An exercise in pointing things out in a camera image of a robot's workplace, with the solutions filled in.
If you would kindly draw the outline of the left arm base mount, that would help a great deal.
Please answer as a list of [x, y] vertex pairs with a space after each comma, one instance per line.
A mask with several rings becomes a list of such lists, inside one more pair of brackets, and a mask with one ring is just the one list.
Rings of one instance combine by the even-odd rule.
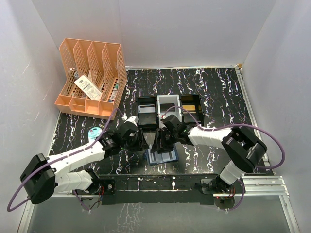
[[91, 185], [86, 189], [75, 189], [78, 195], [114, 195], [116, 181], [114, 179], [93, 178]]

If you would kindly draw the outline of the blue card holder wallet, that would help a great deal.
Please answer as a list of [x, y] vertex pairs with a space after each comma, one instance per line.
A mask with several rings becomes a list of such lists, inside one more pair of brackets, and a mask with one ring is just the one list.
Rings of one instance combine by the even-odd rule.
[[143, 157], [147, 161], [148, 166], [154, 166], [164, 163], [176, 162], [179, 160], [176, 146], [173, 146], [173, 150], [165, 153], [153, 152], [151, 153], [151, 147], [146, 149]]

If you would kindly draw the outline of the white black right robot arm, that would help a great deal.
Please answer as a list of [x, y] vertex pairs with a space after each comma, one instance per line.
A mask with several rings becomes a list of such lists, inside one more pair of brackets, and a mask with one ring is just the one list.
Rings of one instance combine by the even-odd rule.
[[226, 151], [230, 162], [214, 180], [202, 184], [203, 188], [215, 192], [229, 192], [235, 181], [255, 170], [267, 152], [266, 145], [245, 126], [209, 131], [201, 125], [187, 125], [174, 115], [164, 117], [161, 122], [164, 127], [156, 130], [151, 153], [171, 152], [177, 142], [212, 146]]

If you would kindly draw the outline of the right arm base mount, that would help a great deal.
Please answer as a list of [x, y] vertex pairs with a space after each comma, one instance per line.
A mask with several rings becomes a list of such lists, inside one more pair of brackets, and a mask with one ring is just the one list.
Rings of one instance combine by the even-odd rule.
[[194, 184], [194, 189], [202, 194], [229, 194], [231, 191], [235, 191], [235, 194], [245, 193], [243, 186], [238, 181], [227, 184], [223, 180], [216, 178], [203, 178]]

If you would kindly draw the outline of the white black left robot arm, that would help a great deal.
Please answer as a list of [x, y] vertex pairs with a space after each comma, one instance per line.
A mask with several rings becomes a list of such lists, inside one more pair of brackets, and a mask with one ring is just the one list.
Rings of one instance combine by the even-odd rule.
[[94, 194], [100, 189], [100, 178], [92, 169], [76, 169], [119, 154], [122, 150], [143, 151], [149, 146], [138, 128], [138, 116], [129, 117], [114, 131], [103, 133], [98, 140], [58, 155], [39, 153], [26, 166], [20, 181], [32, 204], [40, 204], [53, 194], [84, 190]]

